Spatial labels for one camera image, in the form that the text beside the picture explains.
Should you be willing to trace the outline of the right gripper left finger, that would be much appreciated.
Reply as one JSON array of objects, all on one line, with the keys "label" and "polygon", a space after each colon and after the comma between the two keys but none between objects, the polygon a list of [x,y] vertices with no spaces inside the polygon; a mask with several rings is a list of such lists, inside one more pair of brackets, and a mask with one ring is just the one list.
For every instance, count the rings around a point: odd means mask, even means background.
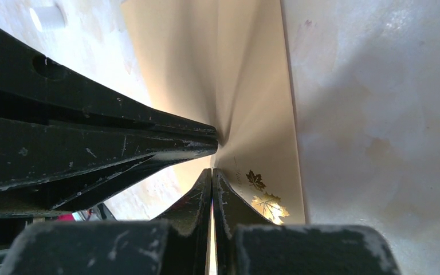
[{"label": "right gripper left finger", "polygon": [[212,171],[150,221],[40,222],[13,242],[1,274],[207,274]]}]

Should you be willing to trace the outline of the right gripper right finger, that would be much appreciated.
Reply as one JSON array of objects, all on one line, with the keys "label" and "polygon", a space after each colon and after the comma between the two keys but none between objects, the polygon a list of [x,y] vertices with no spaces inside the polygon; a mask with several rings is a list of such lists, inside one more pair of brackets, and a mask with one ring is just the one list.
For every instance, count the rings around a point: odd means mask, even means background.
[{"label": "right gripper right finger", "polygon": [[385,238],[361,225],[276,225],[212,174],[218,274],[399,274]]}]

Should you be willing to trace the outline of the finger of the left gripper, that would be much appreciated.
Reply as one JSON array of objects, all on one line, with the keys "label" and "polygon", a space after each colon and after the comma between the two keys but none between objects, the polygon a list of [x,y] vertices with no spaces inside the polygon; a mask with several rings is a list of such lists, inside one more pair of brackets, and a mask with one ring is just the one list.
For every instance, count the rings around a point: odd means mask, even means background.
[{"label": "finger of the left gripper", "polygon": [[0,218],[85,210],[217,147],[208,132],[105,130],[0,118]]},{"label": "finger of the left gripper", "polygon": [[213,126],[148,107],[0,29],[0,118],[216,137]]}]

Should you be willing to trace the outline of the white glue stick cap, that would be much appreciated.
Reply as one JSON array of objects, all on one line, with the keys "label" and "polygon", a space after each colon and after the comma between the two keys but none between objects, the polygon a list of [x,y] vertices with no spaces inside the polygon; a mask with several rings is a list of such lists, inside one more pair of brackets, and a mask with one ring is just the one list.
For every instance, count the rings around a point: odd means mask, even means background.
[{"label": "white glue stick cap", "polygon": [[58,5],[30,7],[29,14],[39,32],[63,30],[67,26],[66,15]]}]

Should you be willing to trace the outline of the brown kraft envelope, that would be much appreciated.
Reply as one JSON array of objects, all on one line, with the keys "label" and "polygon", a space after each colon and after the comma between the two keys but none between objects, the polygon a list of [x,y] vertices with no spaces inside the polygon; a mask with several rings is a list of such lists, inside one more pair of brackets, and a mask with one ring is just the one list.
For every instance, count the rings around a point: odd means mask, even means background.
[{"label": "brown kraft envelope", "polygon": [[182,189],[207,167],[268,221],[305,222],[280,1],[125,1],[152,106],[213,126],[214,155],[174,166]]}]

